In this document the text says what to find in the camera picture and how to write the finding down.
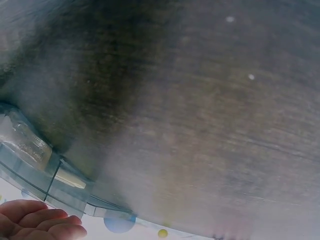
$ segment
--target wood grain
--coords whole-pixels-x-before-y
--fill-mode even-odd
[[[143,219],[316,239],[319,12],[315,0],[9,0],[0,99],[96,180],[92,194]]]

